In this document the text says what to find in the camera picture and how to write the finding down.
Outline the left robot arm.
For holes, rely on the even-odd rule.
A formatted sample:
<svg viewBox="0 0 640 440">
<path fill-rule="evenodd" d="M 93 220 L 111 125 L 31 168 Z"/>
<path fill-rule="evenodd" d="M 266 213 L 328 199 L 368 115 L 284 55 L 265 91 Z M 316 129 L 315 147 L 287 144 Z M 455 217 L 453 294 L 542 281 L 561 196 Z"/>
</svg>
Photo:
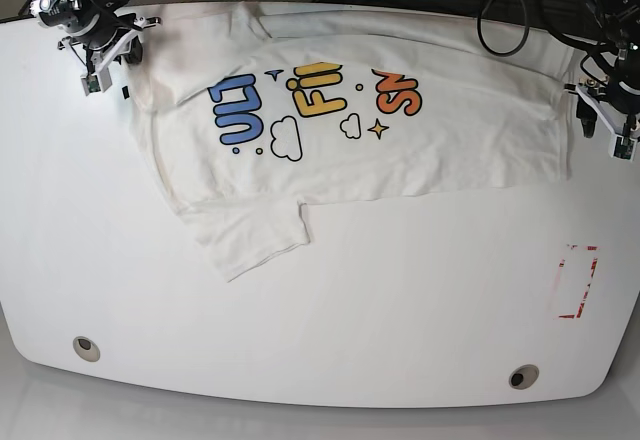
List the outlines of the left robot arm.
<svg viewBox="0 0 640 440">
<path fill-rule="evenodd" d="M 535 0 L 541 23 L 546 31 L 561 43 L 585 53 L 606 75 L 605 82 L 594 79 L 587 90 L 575 91 L 581 102 L 596 104 L 582 121 L 584 135 L 593 134 L 595 119 L 603 118 L 599 103 L 605 102 L 625 116 L 620 128 L 608 120 L 612 135 L 619 137 L 624 146 L 639 138 L 639 0 L 584 0 L 599 27 L 596 43 L 573 39 L 557 29 L 548 20 L 544 0 Z"/>
</svg>

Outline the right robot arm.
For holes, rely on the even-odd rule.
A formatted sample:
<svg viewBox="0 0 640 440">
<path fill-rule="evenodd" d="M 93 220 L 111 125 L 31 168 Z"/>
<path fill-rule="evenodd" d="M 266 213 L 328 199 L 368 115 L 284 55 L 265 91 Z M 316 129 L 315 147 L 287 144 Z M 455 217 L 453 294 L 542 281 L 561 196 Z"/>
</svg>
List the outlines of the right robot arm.
<svg viewBox="0 0 640 440">
<path fill-rule="evenodd" d="M 138 65 L 143 60 L 142 34 L 161 24 L 117 11 L 130 0 L 26 0 L 19 13 L 30 14 L 45 28 L 66 36 L 58 48 L 69 52 L 84 68 L 81 80 L 90 93 L 107 89 L 112 62 Z"/>
</svg>

